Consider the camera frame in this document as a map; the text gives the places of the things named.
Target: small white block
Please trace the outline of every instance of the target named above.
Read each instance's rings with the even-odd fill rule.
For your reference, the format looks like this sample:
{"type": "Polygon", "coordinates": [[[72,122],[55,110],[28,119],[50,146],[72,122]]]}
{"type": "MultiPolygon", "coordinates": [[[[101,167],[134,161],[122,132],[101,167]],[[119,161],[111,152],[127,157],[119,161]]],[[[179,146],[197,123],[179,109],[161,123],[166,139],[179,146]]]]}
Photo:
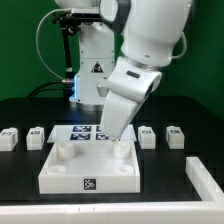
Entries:
{"type": "Polygon", "coordinates": [[[138,128],[138,141],[142,149],[156,148],[156,135],[151,127],[141,126],[138,128]]]}
{"type": "Polygon", "coordinates": [[[184,134],[180,127],[167,127],[166,140],[170,149],[184,149],[184,138],[184,134]]]}
{"type": "Polygon", "coordinates": [[[44,144],[44,128],[31,128],[26,136],[27,150],[41,150],[44,144]]]}
{"type": "Polygon", "coordinates": [[[12,151],[18,142],[18,130],[16,128],[3,129],[0,133],[0,151],[12,151]]]}

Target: green wall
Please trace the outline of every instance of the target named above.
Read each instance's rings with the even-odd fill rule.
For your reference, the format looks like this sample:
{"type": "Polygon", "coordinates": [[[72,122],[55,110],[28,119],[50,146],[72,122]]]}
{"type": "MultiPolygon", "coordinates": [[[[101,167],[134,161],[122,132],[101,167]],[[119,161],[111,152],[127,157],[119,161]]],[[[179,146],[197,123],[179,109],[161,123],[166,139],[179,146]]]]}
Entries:
{"type": "MultiPolygon", "coordinates": [[[[55,80],[42,66],[35,49],[37,25],[55,8],[53,0],[0,1],[0,100],[25,97],[38,85],[55,80]]],[[[164,77],[156,94],[192,96],[224,120],[224,1],[195,0],[186,36],[187,54],[163,69],[164,77]]],[[[63,76],[59,27],[48,20],[40,38],[47,63],[63,76]]],[[[76,38],[73,54],[77,54],[76,38]]],[[[79,62],[73,60],[77,70],[79,62]]]]}

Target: white cylinder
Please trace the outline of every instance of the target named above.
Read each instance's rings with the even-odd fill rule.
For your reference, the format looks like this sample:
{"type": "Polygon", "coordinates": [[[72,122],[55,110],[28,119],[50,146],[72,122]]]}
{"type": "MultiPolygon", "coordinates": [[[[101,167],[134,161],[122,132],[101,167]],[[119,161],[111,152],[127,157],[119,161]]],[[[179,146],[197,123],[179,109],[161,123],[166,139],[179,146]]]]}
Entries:
{"type": "Polygon", "coordinates": [[[120,141],[114,145],[114,157],[117,159],[126,159],[131,155],[130,143],[120,141]]]}
{"type": "Polygon", "coordinates": [[[120,175],[134,174],[134,168],[129,165],[121,165],[115,168],[115,172],[120,175]]]}
{"type": "Polygon", "coordinates": [[[71,143],[58,143],[57,151],[60,159],[68,160],[75,157],[75,147],[71,143]]]}
{"type": "Polygon", "coordinates": [[[63,175],[67,173],[67,169],[65,166],[51,166],[47,169],[47,174],[48,175],[52,175],[52,176],[56,176],[56,175],[63,175]]]}

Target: black table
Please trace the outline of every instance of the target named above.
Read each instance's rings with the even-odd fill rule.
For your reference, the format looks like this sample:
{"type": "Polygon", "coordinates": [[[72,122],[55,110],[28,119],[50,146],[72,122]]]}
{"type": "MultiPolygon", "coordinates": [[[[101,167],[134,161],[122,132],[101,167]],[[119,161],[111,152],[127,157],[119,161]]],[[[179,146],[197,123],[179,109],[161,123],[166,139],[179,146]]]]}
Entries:
{"type": "Polygon", "coordinates": [[[17,128],[19,142],[12,152],[0,152],[0,205],[198,201],[200,197],[185,174],[187,156],[199,157],[224,189],[223,123],[192,98],[154,96],[132,122],[135,131],[150,126],[157,136],[155,150],[142,150],[136,143],[141,193],[40,195],[38,175],[52,144],[45,142],[42,151],[27,151],[29,129],[44,127],[47,139],[54,125],[99,124],[100,118],[100,112],[70,108],[61,98],[1,101],[0,131],[17,128]],[[182,128],[184,150],[169,149],[165,133],[171,125],[182,128]]]}

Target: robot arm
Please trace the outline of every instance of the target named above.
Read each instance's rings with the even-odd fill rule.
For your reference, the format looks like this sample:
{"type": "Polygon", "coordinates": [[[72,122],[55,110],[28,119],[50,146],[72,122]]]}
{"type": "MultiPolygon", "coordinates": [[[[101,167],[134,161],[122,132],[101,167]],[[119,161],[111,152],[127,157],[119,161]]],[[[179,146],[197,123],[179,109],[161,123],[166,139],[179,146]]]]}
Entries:
{"type": "Polygon", "coordinates": [[[170,64],[183,37],[192,0],[101,0],[105,23],[121,32],[124,43],[108,80],[110,89],[101,128],[120,138],[150,92],[159,85],[160,67],[170,64]]]}

